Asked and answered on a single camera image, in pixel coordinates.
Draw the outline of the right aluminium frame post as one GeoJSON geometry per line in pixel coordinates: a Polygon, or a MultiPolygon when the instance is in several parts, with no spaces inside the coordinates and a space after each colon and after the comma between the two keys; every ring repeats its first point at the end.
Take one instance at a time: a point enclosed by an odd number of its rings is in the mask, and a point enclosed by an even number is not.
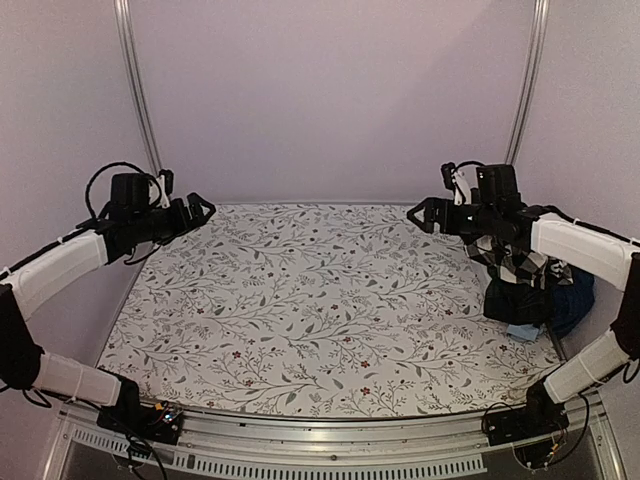
{"type": "Polygon", "coordinates": [[[516,163],[524,138],[544,51],[549,8],[549,0],[534,1],[523,80],[505,156],[505,163],[508,165],[516,163]]]}

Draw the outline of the floral patterned table mat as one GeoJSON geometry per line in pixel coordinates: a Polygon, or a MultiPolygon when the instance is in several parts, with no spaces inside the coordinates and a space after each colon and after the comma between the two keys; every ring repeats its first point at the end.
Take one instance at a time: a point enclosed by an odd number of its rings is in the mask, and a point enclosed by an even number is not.
{"type": "Polygon", "coordinates": [[[462,242],[402,206],[226,205],[146,262],[99,364],[150,399],[255,414],[519,404],[560,360],[483,296],[462,242]]]}

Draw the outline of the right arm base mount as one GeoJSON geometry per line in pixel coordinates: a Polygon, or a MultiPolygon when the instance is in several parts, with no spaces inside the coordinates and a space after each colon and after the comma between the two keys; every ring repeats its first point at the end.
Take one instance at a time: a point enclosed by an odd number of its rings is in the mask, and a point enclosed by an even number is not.
{"type": "Polygon", "coordinates": [[[491,405],[481,418],[481,431],[490,446],[550,435],[568,427],[569,419],[562,409],[550,417],[537,417],[526,407],[513,408],[505,403],[491,405]]]}

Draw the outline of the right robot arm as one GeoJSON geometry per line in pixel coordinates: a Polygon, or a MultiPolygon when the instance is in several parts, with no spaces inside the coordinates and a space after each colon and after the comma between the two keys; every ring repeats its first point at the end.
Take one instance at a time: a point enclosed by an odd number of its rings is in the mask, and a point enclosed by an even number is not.
{"type": "Polygon", "coordinates": [[[509,164],[476,166],[470,187],[453,163],[442,166],[451,199],[427,197],[407,218],[426,233],[493,236],[588,272],[614,286],[623,298],[609,329],[526,393],[517,427],[537,436],[566,401],[639,358],[639,243],[570,219],[553,206],[527,206],[509,164]]]}

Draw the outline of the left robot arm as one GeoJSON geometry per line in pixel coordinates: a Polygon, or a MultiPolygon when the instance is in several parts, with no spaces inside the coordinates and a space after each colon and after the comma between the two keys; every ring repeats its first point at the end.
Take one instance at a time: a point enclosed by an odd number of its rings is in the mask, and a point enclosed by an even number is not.
{"type": "Polygon", "coordinates": [[[110,198],[101,210],[69,234],[1,273],[1,380],[7,389],[56,393],[110,407],[111,419],[128,434],[148,426],[148,412],[121,396],[116,375],[45,351],[27,323],[48,300],[85,275],[118,260],[133,264],[141,244],[170,244],[202,226],[215,214],[214,204],[197,193],[172,195],[174,175],[153,176],[126,162],[111,178],[110,198]]]}

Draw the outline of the black white checkered shirt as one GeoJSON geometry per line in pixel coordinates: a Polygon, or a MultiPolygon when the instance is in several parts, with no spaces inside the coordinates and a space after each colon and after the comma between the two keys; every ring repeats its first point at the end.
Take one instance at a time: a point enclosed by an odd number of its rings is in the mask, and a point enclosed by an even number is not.
{"type": "Polygon", "coordinates": [[[494,280],[539,290],[573,284],[573,273],[567,262],[518,248],[497,237],[464,238],[464,248],[467,256],[484,265],[494,280]]]}

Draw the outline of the light blue garment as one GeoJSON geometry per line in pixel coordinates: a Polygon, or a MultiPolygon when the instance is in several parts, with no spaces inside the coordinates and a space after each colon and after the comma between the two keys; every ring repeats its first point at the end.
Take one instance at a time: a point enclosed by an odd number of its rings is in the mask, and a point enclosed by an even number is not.
{"type": "Polygon", "coordinates": [[[518,342],[535,342],[540,335],[544,332],[543,325],[523,324],[513,325],[510,324],[506,329],[508,337],[518,342]]]}

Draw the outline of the front aluminium rail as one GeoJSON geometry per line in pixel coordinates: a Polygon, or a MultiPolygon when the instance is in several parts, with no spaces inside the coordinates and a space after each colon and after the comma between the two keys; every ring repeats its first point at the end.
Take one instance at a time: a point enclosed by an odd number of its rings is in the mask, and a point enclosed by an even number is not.
{"type": "Polygon", "coordinates": [[[554,433],[496,443],[477,412],[386,419],[306,419],[186,409],[175,444],[133,450],[83,405],[61,409],[47,479],[624,479],[600,398],[566,406],[554,433]]]}

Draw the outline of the left aluminium frame post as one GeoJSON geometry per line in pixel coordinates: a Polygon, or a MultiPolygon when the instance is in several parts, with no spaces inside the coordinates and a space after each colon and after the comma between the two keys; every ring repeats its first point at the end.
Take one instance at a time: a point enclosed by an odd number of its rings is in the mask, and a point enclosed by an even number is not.
{"type": "Polygon", "coordinates": [[[162,162],[144,91],[140,63],[136,50],[130,2],[127,0],[114,0],[113,6],[125,72],[143,147],[150,169],[153,173],[158,173],[162,169],[162,162]]]}

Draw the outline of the dark green plaid garment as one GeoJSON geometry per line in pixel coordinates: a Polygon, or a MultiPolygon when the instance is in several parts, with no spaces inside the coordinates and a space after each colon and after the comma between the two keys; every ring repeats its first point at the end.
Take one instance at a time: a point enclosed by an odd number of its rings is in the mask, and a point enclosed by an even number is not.
{"type": "Polygon", "coordinates": [[[485,317],[509,325],[539,326],[553,313],[552,297],[546,290],[525,284],[492,279],[485,291],[485,317]]]}

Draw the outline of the aluminium frame post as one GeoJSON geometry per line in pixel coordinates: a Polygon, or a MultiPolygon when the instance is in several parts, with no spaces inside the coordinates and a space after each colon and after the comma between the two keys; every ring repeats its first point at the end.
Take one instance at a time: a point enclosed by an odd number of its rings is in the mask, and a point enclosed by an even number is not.
{"type": "Polygon", "coordinates": [[[534,1],[523,80],[505,156],[505,163],[508,165],[516,163],[524,138],[544,51],[549,8],[549,0],[534,1]]]}
{"type": "Polygon", "coordinates": [[[162,169],[162,162],[144,91],[140,63],[136,50],[130,2],[127,0],[114,0],[113,6],[125,72],[143,147],[150,169],[153,173],[158,173],[162,169]]]}

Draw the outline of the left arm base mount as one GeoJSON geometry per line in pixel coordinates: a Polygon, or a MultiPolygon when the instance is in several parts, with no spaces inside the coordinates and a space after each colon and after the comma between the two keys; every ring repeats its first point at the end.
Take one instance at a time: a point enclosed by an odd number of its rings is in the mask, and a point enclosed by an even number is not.
{"type": "Polygon", "coordinates": [[[100,409],[97,425],[118,433],[135,433],[147,441],[176,445],[184,423],[183,412],[166,402],[145,406],[137,401],[100,409]]]}

